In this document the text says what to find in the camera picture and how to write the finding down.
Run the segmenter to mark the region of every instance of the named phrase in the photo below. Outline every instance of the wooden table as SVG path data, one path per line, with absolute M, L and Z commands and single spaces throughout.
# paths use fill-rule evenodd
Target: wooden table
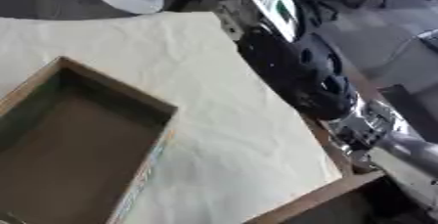
M 344 73 L 350 79 L 351 83 L 355 85 L 356 89 L 365 100 L 384 100 L 378 91 L 348 60 L 343 60 L 343 64 Z M 345 195 L 384 176 L 380 171 L 363 175 L 354 174 L 351 169 L 351 164 L 347 158 L 345 158 L 341 151 L 329 142 L 329 134 L 326 129 L 321 128 L 315 122 L 307 119 L 305 116 L 303 116 L 303 118 L 320 144 L 341 171 L 343 176 L 342 179 L 330 183 L 323 188 L 315 190 L 310 194 L 282 205 L 265 214 L 255 217 L 246 223 L 282 223 L 306 210 Z

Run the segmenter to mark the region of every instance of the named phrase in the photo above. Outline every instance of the white paper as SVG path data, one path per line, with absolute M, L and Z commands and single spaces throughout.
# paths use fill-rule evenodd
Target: white paper
M 212 14 L 2 19 L 0 43 L 0 96 L 69 56 L 179 107 L 174 140 L 126 224 L 242 223 L 340 178 Z

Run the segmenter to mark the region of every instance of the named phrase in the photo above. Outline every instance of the crumpled white paper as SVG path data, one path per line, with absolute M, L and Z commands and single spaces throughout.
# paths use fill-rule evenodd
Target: crumpled white paper
M 179 107 L 176 135 L 126 224 L 242 223 L 340 178 L 298 113 L 209 13 L 0 20 L 0 96 L 69 56 Z

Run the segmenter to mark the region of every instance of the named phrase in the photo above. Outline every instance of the wooden box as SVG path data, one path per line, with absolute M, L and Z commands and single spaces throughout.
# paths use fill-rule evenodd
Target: wooden box
M 0 101 L 0 218 L 120 223 L 171 138 L 175 112 L 91 68 L 56 59 Z

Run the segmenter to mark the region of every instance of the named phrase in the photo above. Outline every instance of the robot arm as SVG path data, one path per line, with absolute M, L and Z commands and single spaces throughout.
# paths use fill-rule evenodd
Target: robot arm
M 393 108 L 365 101 L 293 0 L 202 0 L 252 69 L 288 104 L 318 120 L 355 165 L 379 168 L 438 219 L 438 146 Z

